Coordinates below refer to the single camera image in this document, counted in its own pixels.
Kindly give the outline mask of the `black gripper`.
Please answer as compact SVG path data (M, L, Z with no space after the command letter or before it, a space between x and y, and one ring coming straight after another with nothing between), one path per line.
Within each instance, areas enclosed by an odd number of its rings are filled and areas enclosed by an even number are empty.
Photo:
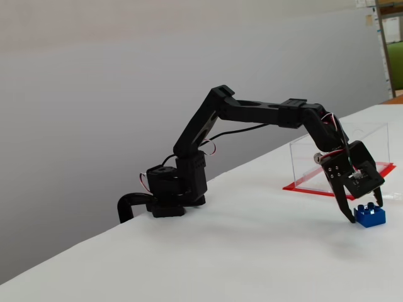
M322 160L322 168L331 181L341 184L333 185L333 193L342 214L355 223L355 216L351 212L344 191L347 189L374 189L375 188L375 161L365 144L356 140L349 144L349 155L346 151L326 157ZM383 206L380 187L373 190L376 203Z

